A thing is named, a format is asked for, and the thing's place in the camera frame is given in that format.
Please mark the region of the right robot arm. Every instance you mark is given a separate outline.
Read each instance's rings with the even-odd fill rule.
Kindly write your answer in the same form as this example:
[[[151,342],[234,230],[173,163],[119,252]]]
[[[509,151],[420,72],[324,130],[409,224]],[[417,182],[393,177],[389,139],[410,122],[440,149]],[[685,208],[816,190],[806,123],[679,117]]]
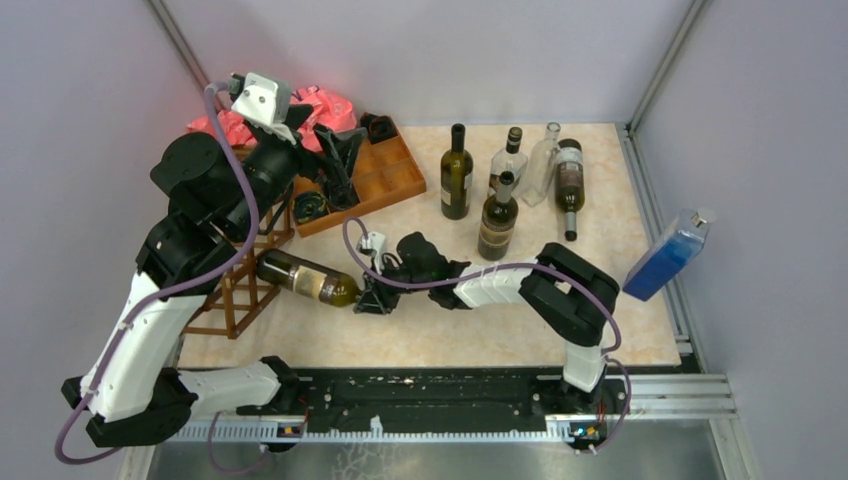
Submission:
[[[620,287],[566,246],[551,242],[523,262],[477,265],[447,259],[420,232],[403,237],[395,253],[387,251],[378,232],[346,245],[356,262],[364,256],[371,261],[363,270],[365,290],[357,312],[388,314],[402,295],[418,291],[448,310],[528,306],[565,342],[567,406],[588,412],[601,400],[606,371],[601,343]]]

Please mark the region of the blue liquid square bottle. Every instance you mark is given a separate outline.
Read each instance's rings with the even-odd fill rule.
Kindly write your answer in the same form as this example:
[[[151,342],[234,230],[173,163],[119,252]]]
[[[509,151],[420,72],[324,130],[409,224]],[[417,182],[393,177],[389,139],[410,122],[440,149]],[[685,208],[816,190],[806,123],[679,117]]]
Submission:
[[[648,301],[702,252],[716,220],[707,208],[681,210],[628,272],[622,290]]]

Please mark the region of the pink plastic bag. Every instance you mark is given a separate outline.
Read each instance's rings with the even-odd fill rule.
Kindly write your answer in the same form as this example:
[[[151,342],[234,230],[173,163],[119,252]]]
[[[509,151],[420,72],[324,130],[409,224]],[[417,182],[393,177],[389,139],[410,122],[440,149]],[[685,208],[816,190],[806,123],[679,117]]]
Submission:
[[[298,129],[305,148],[313,152],[320,151],[320,144],[314,133],[316,124],[324,125],[334,132],[344,132],[357,127],[353,104],[334,91],[320,86],[309,86],[295,90],[291,94],[291,104],[307,104],[313,111]],[[238,113],[222,110],[218,113],[224,133],[233,147],[252,147],[257,144],[254,135]]]

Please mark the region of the dark wine bottle lying down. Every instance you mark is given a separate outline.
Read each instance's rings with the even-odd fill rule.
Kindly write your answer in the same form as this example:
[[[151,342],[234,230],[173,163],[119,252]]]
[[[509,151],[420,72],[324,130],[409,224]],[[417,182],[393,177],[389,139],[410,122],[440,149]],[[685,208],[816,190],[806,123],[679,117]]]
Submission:
[[[585,204],[583,152],[579,141],[560,140],[554,166],[554,195],[556,206],[564,213],[565,240],[576,241],[577,213]]]

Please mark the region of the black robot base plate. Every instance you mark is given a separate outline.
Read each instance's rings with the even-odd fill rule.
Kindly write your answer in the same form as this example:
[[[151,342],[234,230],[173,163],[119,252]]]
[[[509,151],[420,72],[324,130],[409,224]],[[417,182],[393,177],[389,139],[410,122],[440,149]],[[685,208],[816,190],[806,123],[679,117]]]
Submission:
[[[549,415],[591,419],[618,414],[620,379],[591,393],[565,383],[555,367],[299,368],[274,406],[242,406],[241,416],[307,415],[310,433],[354,433],[378,418],[392,434],[541,432]]]

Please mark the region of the clear glass bottle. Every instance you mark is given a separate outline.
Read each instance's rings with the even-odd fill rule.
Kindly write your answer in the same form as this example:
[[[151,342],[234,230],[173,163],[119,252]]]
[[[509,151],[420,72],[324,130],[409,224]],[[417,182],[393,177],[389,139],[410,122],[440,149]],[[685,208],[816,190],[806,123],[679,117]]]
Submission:
[[[561,125],[549,122],[544,136],[532,148],[526,171],[522,177],[520,199],[530,207],[540,204],[547,196],[552,158],[558,149]]]

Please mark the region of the green wine bottle silver neck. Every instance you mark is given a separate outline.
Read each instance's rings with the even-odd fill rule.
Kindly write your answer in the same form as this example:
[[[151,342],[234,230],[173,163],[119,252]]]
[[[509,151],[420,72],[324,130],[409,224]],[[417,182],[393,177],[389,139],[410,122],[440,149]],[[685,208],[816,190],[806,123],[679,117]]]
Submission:
[[[333,307],[353,305],[361,296],[351,275],[279,249],[256,257],[255,274],[269,284]]]

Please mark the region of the rolled dark blue sock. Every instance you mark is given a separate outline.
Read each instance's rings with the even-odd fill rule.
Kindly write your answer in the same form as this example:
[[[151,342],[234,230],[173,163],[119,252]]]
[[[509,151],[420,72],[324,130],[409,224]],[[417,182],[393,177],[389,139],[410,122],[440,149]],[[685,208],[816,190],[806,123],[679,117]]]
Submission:
[[[295,197],[292,212],[296,223],[304,225],[327,216],[330,213],[330,208],[321,191],[310,190]]]

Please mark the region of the brown wooden wine rack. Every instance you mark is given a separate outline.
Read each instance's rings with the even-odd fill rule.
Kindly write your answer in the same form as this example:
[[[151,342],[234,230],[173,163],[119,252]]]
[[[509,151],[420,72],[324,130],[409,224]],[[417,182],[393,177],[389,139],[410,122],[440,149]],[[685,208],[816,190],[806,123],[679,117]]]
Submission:
[[[289,211],[293,191],[292,186],[287,187],[278,202],[264,215],[253,250],[223,275],[216,290],[184,327],[185,334],[234,340],[279,294],[278,287],[256,276],[256,259],[265,250],[280,248],[293,239],[295,230]]]

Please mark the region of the green wine bottle black neck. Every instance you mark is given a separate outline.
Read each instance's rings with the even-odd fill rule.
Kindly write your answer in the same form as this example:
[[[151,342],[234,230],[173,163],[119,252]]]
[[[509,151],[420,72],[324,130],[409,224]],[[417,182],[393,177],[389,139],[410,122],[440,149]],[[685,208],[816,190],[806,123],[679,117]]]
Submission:
[[[440,160],[441,212],[450,220],[461,220],[470,209],[474,161],[465,149],[466,127],[451,127],[451,146]]]

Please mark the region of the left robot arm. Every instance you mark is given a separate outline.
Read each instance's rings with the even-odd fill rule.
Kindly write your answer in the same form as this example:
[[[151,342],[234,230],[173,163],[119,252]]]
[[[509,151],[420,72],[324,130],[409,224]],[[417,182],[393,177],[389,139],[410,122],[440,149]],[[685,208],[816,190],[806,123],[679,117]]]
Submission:
[[[297,177],[332,189],[349,182],[366,130],[336,132],[320,124],[315,134],[319,152],[299,138],[256,130],[256,146],[244,160],[205,132],[184,134],[165,149],[151,178],[169,197],[168,213],[142,245],[129,297],[97,362],[62,386],[75,412],[90,413],[86,431],[95,446],[155,445],[198,416],[285,414],[297,406],[298,377],[277,356],[208,371],[178,370],[166,361]]]

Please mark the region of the clear liquor bottle brown label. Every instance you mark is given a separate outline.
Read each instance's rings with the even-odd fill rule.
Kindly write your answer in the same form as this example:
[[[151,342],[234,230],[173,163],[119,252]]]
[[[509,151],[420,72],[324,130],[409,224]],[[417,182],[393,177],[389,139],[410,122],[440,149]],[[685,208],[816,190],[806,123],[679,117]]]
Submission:
[[[528,156],[521,151],[522,138],[523,130],[518,126],[511,127],[508,132],[505,147],[493,156],[490,164],[490,175],[487,190],[488,197],[495,194],[497,185],[499,184],[498,178],[504,171],[510,171],[513,174],[513,193],[518,193],[522,177],[528,164]]]

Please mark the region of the wooden compartment tray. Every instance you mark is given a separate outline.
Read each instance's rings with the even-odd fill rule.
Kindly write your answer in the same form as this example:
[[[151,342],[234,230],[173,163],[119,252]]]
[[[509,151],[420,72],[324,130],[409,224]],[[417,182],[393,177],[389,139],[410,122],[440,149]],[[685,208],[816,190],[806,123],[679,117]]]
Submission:
[[[363,142],[352,177],[359,203],[348,210],[334,211],[328,203],[330,213],[327,216],[298,225],[292,212],[295,197],[321,188],[305,178],[296,178],[290,212],[294,229],[300,236],[314,235],[341,224],[347,217],[367,215],[427,190],[424,176],[398,127],[397,130],[398,136],[387,141],[372,145],[367,138]]]

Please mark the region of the green wine bottle silver foil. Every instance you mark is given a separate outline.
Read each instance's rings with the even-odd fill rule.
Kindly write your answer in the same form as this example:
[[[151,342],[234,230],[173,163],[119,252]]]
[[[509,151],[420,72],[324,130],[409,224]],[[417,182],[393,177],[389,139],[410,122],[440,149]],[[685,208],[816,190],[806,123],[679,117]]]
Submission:
[[[515,175],[509,170],[503,171],[498,177],[495,194],[484,202],[477,250],[486,260],[500,260],[508,252],[519,213],[513,196],[515,183]]]

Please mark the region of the rolled dark sock far corner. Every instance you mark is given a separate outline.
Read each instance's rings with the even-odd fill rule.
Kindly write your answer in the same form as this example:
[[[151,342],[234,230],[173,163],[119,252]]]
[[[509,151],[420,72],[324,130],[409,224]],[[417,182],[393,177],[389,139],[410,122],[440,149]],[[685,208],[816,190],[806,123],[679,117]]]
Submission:
[[[372,145],[398,136],[397,127],[388,115],[363,113],[360,116],[359,125],[366,129],[368,141]]]

